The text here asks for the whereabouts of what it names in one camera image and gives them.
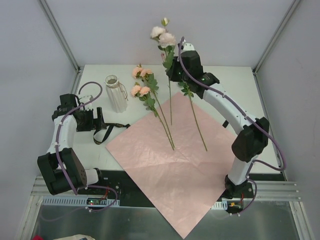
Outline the pink wrapping paper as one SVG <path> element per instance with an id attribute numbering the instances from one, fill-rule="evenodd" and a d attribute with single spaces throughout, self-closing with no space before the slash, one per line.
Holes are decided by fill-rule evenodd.
<path id="1" fill-rule="evenodd" d="M 200 138 L 189 99 L 176 93 L 161 107 L 173 118 L 172 150 L 161 123 L 152 113 L 106 145 L 119 165 L 175 231 L 185 238 L 225 190 L 234 162 L 235 136 L 195 103 L 205 140 Z"/>

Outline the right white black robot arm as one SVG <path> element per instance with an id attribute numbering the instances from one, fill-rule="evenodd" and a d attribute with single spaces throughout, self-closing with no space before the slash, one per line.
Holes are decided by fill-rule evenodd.
<path id="1" fill-rule="evenodd" d="M 235 156 L 230 172 L 225 176 L 225 191 L 222 197 L 232 199 L 242 193 L 248 184 L 247 176 L 252 168 L 253 160 L 260 155 L 268 145 L 270 123 L 265 117 L 253 118 L 241 113 L 227 98 L 220 80 L 210 72 L 205 72 L 200 56 L 195 50 L 187 50 L 181 56 L 175 56 L 171 51 L 166 55 L 164 67 L 166 75 L 172 82 L 177 82 L 186 91 L 198 95 L 212 105 L 225 119 L 223 127 L 230 125 L 237 137 L 231 145 Z"/>

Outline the pale pink rose stem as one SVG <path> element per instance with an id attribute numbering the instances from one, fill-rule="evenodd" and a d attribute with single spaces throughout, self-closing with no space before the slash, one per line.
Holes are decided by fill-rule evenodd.
<path id="1" fill-rule="evenodd" d="M 161 53 L 162 65 L 167 72 L 172 64 L 175 53 L 175 48 L 177 45 L 176 37 L 170 33 L 167 29 L 170 20 L 164 17 L 161 20 L 161 26 L 154 26 L 150 33 L 150 38 L 157 42 L 157 47 Z"/>

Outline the black printed ribbon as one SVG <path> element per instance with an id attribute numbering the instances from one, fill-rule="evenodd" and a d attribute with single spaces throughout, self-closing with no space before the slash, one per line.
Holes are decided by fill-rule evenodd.
<path id="1" fill-rule="evenodd" d="M 130 124 L 121 124 L 121 123 L 106 123 L 102 128 L 97 128 L 93 133 L 93 142 L 96 145 L 101 145 L 103 142 L 105 142 L 108 137 L 110 136 L 112 130 L 114 128 L 126 128 L 128 129 L 131 125 Z M 100 132 L 101 130 L 106 130 L 102 140 L 97 140 L 95 135 Z"/>

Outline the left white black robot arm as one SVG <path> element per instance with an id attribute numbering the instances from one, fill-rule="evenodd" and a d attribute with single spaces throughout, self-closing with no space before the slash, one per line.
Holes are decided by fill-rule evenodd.
<path id="1" fill-rule="evenodd" d="M 102 171 L 97 167 L 85 169 L 73 149 L 76 132 L 102 127 L 102 108 L 96 109 L 97 118 L 94 118 L 93 96 L 63 94 L 59 98 L 60 105 L 51 116 L 54 124 L 51 144 L 46 154 L 37 158 L 47 189 L 51 195 L 58 195 L 70 190 L 77 193 L 88 186 L 94 194 L 102 194 L 106 188 Z"/>

